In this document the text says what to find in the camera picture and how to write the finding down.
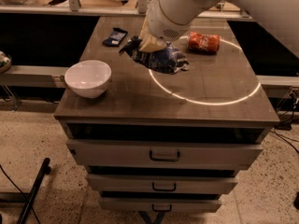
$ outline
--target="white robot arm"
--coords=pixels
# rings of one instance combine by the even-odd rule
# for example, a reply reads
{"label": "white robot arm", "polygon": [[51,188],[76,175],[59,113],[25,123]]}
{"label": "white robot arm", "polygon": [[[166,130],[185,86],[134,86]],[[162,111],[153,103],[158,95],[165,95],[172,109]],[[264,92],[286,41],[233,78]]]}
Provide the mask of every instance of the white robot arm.
{"label": "white robot arm", "polygon": [[[151,0],[149,32],[173,41],[189,30],[192,20],[220,0]],[[268,33],[299,58],[299,0],[225,0],[246,11]]]}

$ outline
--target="white bowl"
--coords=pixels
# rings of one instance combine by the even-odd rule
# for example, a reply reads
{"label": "white bowl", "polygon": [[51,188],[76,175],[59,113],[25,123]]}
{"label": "white bowl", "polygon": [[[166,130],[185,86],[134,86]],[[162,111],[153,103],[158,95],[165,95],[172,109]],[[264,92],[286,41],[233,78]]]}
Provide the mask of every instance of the white bowl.
{"label": "white bowl", "polygon": [[104,93],[110,78],[110,66],[96,60],[76,63],[64,75],[67,86],[86,98],[96,98]]}

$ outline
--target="speckled floor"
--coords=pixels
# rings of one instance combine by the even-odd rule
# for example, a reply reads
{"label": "speckled floor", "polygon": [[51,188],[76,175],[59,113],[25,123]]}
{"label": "speckled floor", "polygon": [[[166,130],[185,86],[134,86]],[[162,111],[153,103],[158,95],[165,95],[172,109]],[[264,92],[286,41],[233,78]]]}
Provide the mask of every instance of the speckled floor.
{"label": "speckled floor", "polygon": [[[24,102],[17,112],[0,99],[0,163],[23,191],[29,191],[42,161],[50,158],[51,172],[37,193],[34,209],[42,224],[141,224],[137,212],[101,210],[98,194],[87,186],[86,172],[69,154],[66,136],[53,117],[55,104]],[[299,126],[279,133],[299,139]],[[295,224],[299,211],[293,206],[299,191],[299,157],[286,142],[270,133],[263,140],[263,153],[238,184],[222,196],[216,214],[169,213],[163,224]],[[0,174],[0,191],[15,191]],[[16,223],[21,205],[0,203],[4,224]],[[37,223],[30,214],[27,223]]]}

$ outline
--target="gray drawer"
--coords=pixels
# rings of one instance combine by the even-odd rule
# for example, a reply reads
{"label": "gray drawer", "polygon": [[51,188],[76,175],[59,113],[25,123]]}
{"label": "gray drawer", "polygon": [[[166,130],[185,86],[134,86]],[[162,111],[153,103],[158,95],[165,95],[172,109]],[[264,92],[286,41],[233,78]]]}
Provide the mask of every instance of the gray drawer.
{"label": "gray drawer", "polygon": [[156,200],[99,198],[102,209],[154,212],[203,212],[215,213],[221,207],[220,201]]}
{"label": "gray drawer", "polygon": [[151,175],[87,175],[98,191],[228,194],[235,178]]}
{"label": "gray drawer", "polygon": [[77,164],[148,168],[246,170],[262,152],[257,144],[190,144],[69,139]]}

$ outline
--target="drawer handle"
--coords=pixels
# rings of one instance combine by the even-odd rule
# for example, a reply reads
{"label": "drawer handle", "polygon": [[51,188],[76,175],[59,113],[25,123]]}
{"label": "drawer handle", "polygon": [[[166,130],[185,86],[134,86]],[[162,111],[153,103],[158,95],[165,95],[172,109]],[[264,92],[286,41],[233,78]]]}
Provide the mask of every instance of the drawer handle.
{"label": "drawer handle", "polygon": [[172,189],[157,189],[155,187],[155,183],[152,183],[152,189],[155,191],[175,191],[177,189],[177,184],[174,183],[174,187]]}
{"label": "drawer handle", "polygon": [[180,153],[178,152],[177,157],[174,159],[159,159],[159,158],[154,158],[152,157],[152,151],[149,152],[149,158],[152,161],[179,161],[180,160]]}
{"label": "drawer handle", "polygon": [[155,208],[155,205],[153,204],[153,205],[151,206],[151,209],[152,209],[152,211],[154,211],[154,212],[156,212],[156,213],[169,213],[169,212],[171,212],[171,210],[172,210],[172,205],[170,204],[170,205],[169,205],[169,209],[167,209],[167,210],[158,210],[158,209]]}

